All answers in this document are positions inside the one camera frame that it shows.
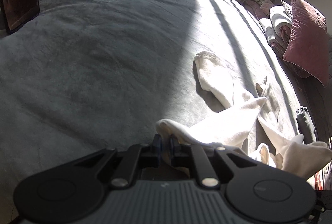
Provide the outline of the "white garment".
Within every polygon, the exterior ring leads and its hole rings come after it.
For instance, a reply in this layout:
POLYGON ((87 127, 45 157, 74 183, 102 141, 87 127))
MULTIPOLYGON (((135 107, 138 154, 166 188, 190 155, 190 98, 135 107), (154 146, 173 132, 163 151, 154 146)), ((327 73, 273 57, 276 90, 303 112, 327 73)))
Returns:
POLYGON ((265 143, 247 153, 254 160, 307 180, 331 161, 331 149, 325 142, 304 143, 297 133, 288 140, 290 128, 283 127, 278 119, 280 105, 268 80, 257 84, 258 97, 231 80, 229 69, 213 53, 200 52, 195 58, 198 80, 203 90, 212 94, 224 110, 203 119, 191 127, 170 119, 156 123, 156 131, 166 146, 171 135, 183 144, 196 144, 217 148, 233 146, 238 151, 249 134, 255 132, 259 122, 276 154, 270 153, 265 143))

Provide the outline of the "grey bed sheet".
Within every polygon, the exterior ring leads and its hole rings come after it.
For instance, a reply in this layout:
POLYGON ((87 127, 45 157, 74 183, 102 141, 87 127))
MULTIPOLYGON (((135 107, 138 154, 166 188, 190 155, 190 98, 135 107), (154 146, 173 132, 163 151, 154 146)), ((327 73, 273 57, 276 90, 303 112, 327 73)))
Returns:
POLYGON ((148 143, 155 123, 192 126, 223 109, 194 57, 216 54, 236 84, 276 90, 286 138, 295 89, 261 26, 235 0, 39 0, 40 14, 1 34, 1 223, 26 178, 108 146, 148 143))

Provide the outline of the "grey folded garment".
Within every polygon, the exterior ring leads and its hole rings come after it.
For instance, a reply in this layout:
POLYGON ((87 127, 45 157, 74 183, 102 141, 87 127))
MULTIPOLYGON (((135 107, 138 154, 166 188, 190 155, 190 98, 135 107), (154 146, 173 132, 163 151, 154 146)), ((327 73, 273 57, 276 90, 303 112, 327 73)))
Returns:
POLYGON ((297 123, 300 133, 304 136, 304 143, 310 144, 317 141, 316 127, 310 113, 305 106, 296 110, 297 123))

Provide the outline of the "folded pink white quilt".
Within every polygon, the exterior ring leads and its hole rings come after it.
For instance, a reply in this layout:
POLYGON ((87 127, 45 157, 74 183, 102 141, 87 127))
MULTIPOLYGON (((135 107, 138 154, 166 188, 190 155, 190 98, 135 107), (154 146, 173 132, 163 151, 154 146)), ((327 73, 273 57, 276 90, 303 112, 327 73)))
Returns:
MULTIPOLYGON (((282 60, 289 43, 293 18, 291 4, 287 6, 288 9, 284 6, 270 7, 269 17, 262 16, 263 10, 259 10, 256 14, 259 18, 259 24, 265 32, 268 44, 282 60)), ((301 78, 308 78, 311 76, 294 64, 288 63, 288 67, 301 78)))

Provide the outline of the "pink velvet pillow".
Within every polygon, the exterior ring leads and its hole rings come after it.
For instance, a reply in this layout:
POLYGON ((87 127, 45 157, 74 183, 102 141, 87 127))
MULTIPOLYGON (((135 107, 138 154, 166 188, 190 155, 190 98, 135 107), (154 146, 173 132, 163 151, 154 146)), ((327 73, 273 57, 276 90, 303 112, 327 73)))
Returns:
POLYGON ((283 60, 314 76, 324 87, 329 80, 326 18, 304 0, 290 0, 292 27, 283 60))

